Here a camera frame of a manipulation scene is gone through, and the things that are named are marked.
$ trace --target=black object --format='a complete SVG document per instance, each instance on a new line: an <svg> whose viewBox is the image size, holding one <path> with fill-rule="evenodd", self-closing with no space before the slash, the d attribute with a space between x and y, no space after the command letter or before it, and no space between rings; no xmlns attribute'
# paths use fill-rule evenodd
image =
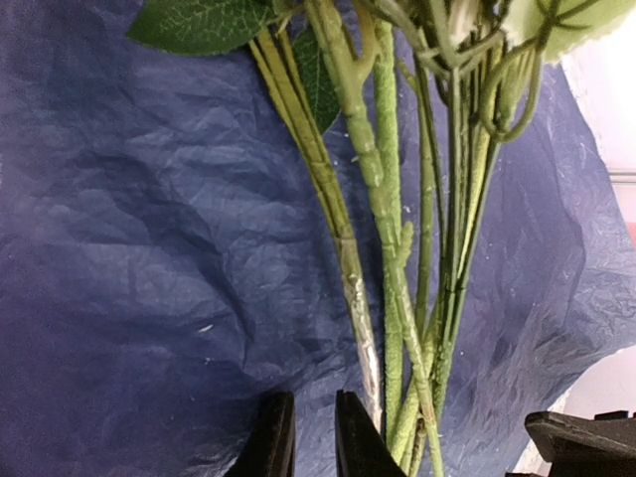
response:
<svg viewBox="0 0 636 477"><path fill-rule="evenodd" d="M226 477L291 477L293 416L293 395L274 395ZM338 391L335 420L338 477L405 477L355 393Z"/></svg>
<svg viewBox="0 0 636 477"><path fill-rule="evenodd" d="M636 476L636 414L619 410L589 420L534 412L526 418L526 430L544 460L553 464L549 477Z"/></svg>

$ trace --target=flower stem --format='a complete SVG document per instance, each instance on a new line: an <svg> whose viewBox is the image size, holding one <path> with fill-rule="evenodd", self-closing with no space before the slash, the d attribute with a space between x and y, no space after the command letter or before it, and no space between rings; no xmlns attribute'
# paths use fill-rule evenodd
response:
<svg viewBox="0 0 636 477"><path fill-rule="evenodd" d="M376 60L373 21L366 11L358 8L358 19L363 36L363 54L355 60L349 50L342 17L332 0L305 0L307 17L316 33L327 71L336 89L342 111L347 119L362 175L367 184L371 208L388 259L391 288L396 297L397 313L403 338L413 365L415 386L421 402L422 414L430 442L431 460L435 477L443 477L443 463L435 411L432 405L430 381L424 371L424 362L413 315L408 283L404 271L404 252L399 246L395 218L391 215L385 171L380 151L376 147L374 129L369 121L363 85Z"/></svg>
<svg viewBox="0 0 636 477"><path fill-rule="evenodd" d="M396 225L401 224L399 179L398 86L393 27L384 20L376 20L376 38L380 56L374 65L374 87L378 117L378 149L380 150L385 181L391 191L390 214ZM401 406L403 373L403 341L399 324L396 297L389 279L390 263L383 256L385 270L385 416L387 443L394 434Z"/></svg>
<svg viewBox="0 0 636 477"><path fill-rule="evenodd" d="M340 260L345 298L358 345L367 401L371 408L370 414L376 428L380 430L382 423L380 360L374 341L367 290L354 229L336 172L309 108L286 32L281 32L279 38L280 49L269 31L265 29L249 43L249 47L267 83L278 113L302 153L325 212Z"/></svg>

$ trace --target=black plastic part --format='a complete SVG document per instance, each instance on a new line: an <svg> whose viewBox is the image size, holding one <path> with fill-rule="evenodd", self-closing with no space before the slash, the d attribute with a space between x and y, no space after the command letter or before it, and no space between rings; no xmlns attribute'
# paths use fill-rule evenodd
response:
<svg viewBox="0 0 636 477"><path fill-rule="evenodd" d="M355 393L336 395L338 477L405 477Z"/></svg>
<svg viewBox="0 0 636 477"><path fill-rule="evenodd" d="M526 430L553 464L549 477L636 477L636 419L625 410L594 420L534 412L526 418Z"/></svg>
<svg viewBox="0 0 636 477"><path fill-rule="evenodd" d="M294 394L273 395L226 477L292 477L296 445Z"/></svg>

